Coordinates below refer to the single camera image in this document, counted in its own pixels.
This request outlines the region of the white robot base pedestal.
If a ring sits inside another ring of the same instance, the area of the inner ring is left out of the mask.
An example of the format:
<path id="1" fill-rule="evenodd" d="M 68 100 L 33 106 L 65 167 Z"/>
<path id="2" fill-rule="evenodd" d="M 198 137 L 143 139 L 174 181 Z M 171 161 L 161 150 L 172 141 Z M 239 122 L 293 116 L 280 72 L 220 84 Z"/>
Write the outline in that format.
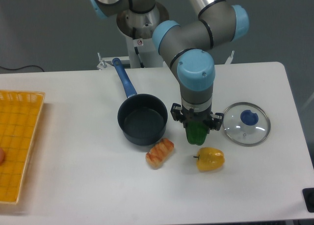
<path id="1" fill-rule="evenodd" d="M 160 23 L 167 20 L 168 11 L 158 2 L 150 12 L 144 14 L 125 10 L 117 15 L 117 26 L 126 39 L 131 68 L 163 66 L 163 58 L 153 43 L 153 32 Z"/>

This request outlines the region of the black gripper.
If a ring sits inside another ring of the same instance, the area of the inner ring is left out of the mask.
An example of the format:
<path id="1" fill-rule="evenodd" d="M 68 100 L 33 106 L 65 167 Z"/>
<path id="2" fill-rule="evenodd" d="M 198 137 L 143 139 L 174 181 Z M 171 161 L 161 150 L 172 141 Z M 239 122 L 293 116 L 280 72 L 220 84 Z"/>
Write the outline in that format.
<path id="1" fill-rule="evenodd" d="M 211 105 L 204 111 L 195 112 L 194 109 L 189 110 L 178 103 L 173 103 L 170 113 L 174 121 L 183 123 L 184 128 L 187 128 L 190 123 L 196 122 L 204 124 L 208 131 L 219 131 L 224 120 L 223 113 L 212 113 Z"/>

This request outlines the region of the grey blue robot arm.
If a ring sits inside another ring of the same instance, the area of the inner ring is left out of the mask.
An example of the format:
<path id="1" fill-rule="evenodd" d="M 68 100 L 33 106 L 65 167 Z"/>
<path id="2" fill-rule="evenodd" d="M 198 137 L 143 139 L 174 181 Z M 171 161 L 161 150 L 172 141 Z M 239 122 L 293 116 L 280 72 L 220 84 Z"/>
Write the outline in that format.
<path id="1" fill-rule="evenodd" d="M 247 33 L 244 8 L 226 0 L 190 0 L 198 19 L 181 26 L 156 0 L 90 1 L 100 18 L 116 16 L 132 68 L 166 64 L 176 77 L 182 103 L 171 109 L 175 121 L 187 129 L 196 123 L 206 131 L 220 129 L 223 114 L 211 111 L 215 69 L 208 50 Z"/>

